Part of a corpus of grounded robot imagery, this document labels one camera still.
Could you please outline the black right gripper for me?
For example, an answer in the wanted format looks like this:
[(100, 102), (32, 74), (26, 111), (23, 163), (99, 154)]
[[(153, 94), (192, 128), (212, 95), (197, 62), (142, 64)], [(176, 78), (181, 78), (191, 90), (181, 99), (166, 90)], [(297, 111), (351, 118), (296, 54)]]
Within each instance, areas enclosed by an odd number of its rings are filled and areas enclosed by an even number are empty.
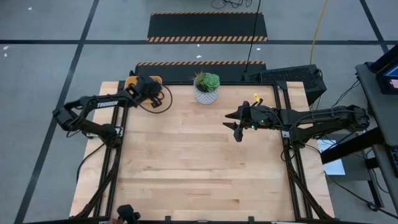
[(226, 114), (225, 118), (237, 119), (240, 121), (239, 124), (223, 123), (229, 129), (234, 131), (234, 138), (237, 142), (241, 142), (243, 139), (244, 129), (266, 129), (269, 127), (269, 116), (266, 115), (264, 106), (252, 106), (248, 101), (244, 101), (241, 106), (237, 108), (237, 111)]

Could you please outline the dark side desk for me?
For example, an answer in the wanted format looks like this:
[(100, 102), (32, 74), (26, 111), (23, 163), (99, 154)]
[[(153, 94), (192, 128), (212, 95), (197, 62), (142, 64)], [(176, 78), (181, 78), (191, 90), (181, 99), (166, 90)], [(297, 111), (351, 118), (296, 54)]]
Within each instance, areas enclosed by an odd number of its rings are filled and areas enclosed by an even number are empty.
[(398, 95), (385, 95), (370, 71), (371, 63), (356, 66), (358, 78), (377, 127), (322, 153), (324, 164), (370, 147), (375, 159), (369, 168), (379, 168), (398, 211)]

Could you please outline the black monitor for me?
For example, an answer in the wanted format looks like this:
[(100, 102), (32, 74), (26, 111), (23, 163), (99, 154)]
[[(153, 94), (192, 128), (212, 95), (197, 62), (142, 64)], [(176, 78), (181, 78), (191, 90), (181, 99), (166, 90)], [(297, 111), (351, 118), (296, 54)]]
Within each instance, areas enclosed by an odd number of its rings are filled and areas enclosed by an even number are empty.
[(369, 66), (385, 95), (398, 95), (398, 45)]

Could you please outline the white paper sheet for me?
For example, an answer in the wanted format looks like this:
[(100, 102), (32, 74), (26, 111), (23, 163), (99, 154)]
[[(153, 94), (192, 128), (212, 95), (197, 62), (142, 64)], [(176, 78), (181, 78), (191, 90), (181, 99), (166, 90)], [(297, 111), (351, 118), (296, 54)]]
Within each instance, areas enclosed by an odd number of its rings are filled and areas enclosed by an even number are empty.
[[(335, 140), (324, 140), (319, 139), (317, 141), (318, 150), (323, 152), (327, 150), (329, 147), (333, 147), (335, 145)], [(343, 163), (341, 159), (338, 159), (333, 162), (329, 162), (327, 164), (323, 164), (323, 169), (327, 175), (346, 175), (345, 169), (343, 167)]]

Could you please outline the black hazard-striped floor ramp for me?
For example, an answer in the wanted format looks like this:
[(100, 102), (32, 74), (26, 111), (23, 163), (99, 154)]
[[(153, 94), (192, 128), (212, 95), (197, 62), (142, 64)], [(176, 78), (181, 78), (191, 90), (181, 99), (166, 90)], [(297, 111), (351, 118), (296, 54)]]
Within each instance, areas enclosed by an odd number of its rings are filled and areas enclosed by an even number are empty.
[(220, 82), (240, 82), (245, 74), (266, 70), (264, 61), (139, 62), (131, 75), (159, 76), (165, 82), (192, 82), (197, 73), (213, 73)]
[(150, 16), (147, 41), (155, 43), (265, 42), (261, 12), (157, 12)]

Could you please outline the succulent in patterned pot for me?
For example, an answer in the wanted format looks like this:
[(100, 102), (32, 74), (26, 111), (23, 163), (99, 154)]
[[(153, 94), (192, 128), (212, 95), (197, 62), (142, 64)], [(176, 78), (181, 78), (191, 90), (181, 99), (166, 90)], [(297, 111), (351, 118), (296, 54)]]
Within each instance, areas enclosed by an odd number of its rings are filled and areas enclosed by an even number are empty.
[(199, 72), (193, 79), (194, 96), (203, 105), (214, 103), (218, 97), (220, 77), (214, 73)]

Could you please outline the black handheld object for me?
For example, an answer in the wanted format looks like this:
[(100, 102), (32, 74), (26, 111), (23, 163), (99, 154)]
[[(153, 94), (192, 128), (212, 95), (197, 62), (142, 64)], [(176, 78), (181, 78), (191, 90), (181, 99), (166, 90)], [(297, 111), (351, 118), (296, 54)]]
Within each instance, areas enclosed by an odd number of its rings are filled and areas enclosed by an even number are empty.
[(141, 218), (141, 214), (135, 212), (130, 204), (119, 206), (117, 213), (118, 220), (121, 221), (122, 224), (137, 224)]

